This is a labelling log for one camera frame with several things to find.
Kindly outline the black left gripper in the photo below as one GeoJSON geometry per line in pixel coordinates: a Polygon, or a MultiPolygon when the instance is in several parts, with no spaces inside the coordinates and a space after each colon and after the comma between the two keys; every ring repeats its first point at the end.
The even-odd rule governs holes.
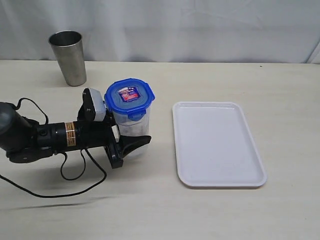
{"type": "Polygon", "coordinates": [[[78,111],[75,124],[78,129],[79,145],[88,149],[104,147],[112,169],[123,166],[122,158],[136,159],[145,153],[147,145],[152,139],[150,135],[121,135],[118,142],[119,151],[112,129],[116,125],[112,114],[106,108],[103,121],[94,121],[94,117],[95,110],[90,90],[85,88],[82,93],[82,105],[78,111]]]}

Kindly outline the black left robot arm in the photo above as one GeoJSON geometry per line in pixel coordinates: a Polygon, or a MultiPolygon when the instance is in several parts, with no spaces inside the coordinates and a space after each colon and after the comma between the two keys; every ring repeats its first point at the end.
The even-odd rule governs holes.
{"type": "Polygon", "coordinates": [[[113,169],[123,166],[123,159],[150,143],[151,136],[115,138],[116,121],[106,109],[101,93],[85,88],[77,120],[40,124],[21,116],[20,105],[0,104],[0,147],[13,163],[27,164],[52,155],[103,147],[113,169]]]}

